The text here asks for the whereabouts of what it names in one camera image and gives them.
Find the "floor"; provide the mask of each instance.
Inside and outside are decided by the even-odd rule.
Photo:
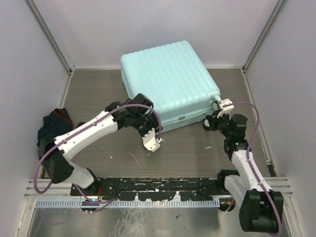
[[[240,70],[209,72],[222,98],[249,101]],[[111,102],[126,99],[120,70],[76,70],[65,108],[77,124],[91,120]],[[255,129],[250,107],[236,106],[234,113],[248,117],[246,137],[250,140]],[[148,152],[137,131],[124,128],[86,147],[72,161],[90,168],[98,177],[216,177],[221,169],[234,169],[224,153],[224,136],[205,131],[200,122],[163,133],[162,138],[161,148]],[[255,139],[252,150],[263,176],[270,176],[259,138]]]
[[[217,208],[107,208],[84,215],[81,209],[36,208],[27,237],[268,237],[246,233],[238,210]],[[281,237],[290,237],[283,221]]]

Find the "suitcase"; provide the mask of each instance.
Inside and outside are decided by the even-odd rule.
[[[163,132],[202,121],[212,114],[220,90],[187,41],[170,43],[121,57],[129,98],[147,96],[161,118]]]

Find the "white wall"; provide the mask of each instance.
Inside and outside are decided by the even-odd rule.
[[[316,225],[316,2],[288,1],[249,68],[273,160],[289,177],[306,236]]]
[[[0,236],[13,236],[37,162],[37,130],[67,72],[25,1],[0,1]]]
[[[184,39],[206,67],[243,66],[276,2],[35,0],[77,68],[117,68],[123,54]]]

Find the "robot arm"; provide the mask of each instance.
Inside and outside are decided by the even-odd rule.
[[[126,104],[153,107],[153,103],[142,94],[138,94],[133,100],[128,100]],[[50,136],[42,138],[39,158],[51,147],[61,143],[58,149],[53,151],[42,163],[52,183],[69,182],[77,184],[86,189],[88,193],[97,189],[98,180],[93,172],[74,164],[71,159],[94,141],[123,127],[132,126],[137,129],[147,150],[154,152],[160,147],[161,140],[158,141],[155,138],[158,131],[158,119],[152,112],[148,113],[148,109],[128,107],[107,115],[123,105],[125,104],[121,102],[113,102],[95,118],[77,129],[55,138]]]
[[[206,116],[203,127],[211,131],[219,130],[226,137],[224,151],[237,168],[237,171],[221,170],[217,176],[219,186],[234,197],[239,207],[240,225],[245,232],[276,233],[277,218],[265,191],[272,198],[281,220],[283,196],[267,184],[255,164],[251,149],[247,155],[249,144],[245,131],[248,119],[240,114],[230,118],[234,106],[229,99],[214,103],[214,113]]]

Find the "cloth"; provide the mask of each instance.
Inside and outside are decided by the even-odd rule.
[[[38,147],[40,147],[40,140],[45,135],[50,134],[52,137],[57,137],[72,131],[74,127],[65,108],[55,109],[43,118],[43,122],[43,127],[38,131]]]

